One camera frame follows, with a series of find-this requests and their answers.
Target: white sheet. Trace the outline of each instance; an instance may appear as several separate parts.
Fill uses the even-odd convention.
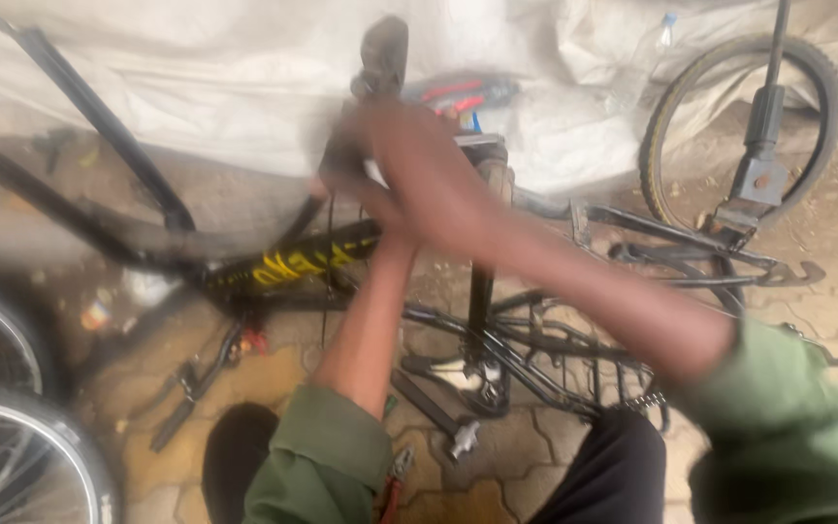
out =
[[[667,81],[694,56],[770,32],[775,1],[724,0],[0,0],[37,25],[148,144],[266,173],[307,176],[359,68],[364,30],[387,13],[410,24],[408,78],[456,70],[513,75],[512,106],[482,114],[507,137],[518,184],[551,192],[634,167],[647,111],[606,118],[598,101],[639,37],[678,14]],[[838,65],[838,2],[795,1],[790,33]],[[737,99],[751,99],[740,89]],[[721,92],[706,93],[706,125]],[[0,134],[72,124],[76,108],[0,33]]]

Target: green sleeve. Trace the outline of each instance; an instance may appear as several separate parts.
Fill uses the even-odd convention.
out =
[[[300,386],[245,496],[245,524],[370,522],[392,455],[377,419],[333,390]]]
[[[825,366],[816,349],[746,320],[710,377],[667,391],[711,444],[689,479],[698,522],[838,522],[838,386]]]

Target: forearm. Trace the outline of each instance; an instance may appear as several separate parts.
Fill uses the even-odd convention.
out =
[[[380,240],[367,280],[312,375],[313,384],[332,388],[377,419],[384,414],[414,256],[415,246],[408,241],[390,235]]]
[[[731,349],[734,320],[687,295],[599,262],[516,215],[501,236],[498,265],[558,294],[673,381],[704,377]]]

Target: pliers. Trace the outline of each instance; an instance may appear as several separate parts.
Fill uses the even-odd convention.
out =
[[[408,444],[396,458],[393,458],[393,465],[390,466],[390,473],[387,475],[387,505],[380,518],[380,524],[393,524],[393,516],[400,505],[400,490],[406,481],[406,472],[413,467],[415,454],[415,446]]]

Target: handlebar grip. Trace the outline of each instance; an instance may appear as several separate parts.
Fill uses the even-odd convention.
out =
[[[195,402],[188,398],[183,399],[180,402],[180,406],[173,411],[169,419],[164,421],[164,424],[160,426],[160,431],[151,439],[151,451],[159,453],[164,446],[167,446],[167,443],[173,438],[173,435],[176,435],[177,431],[180,430],[180,426],[192,415],[194,408]]]

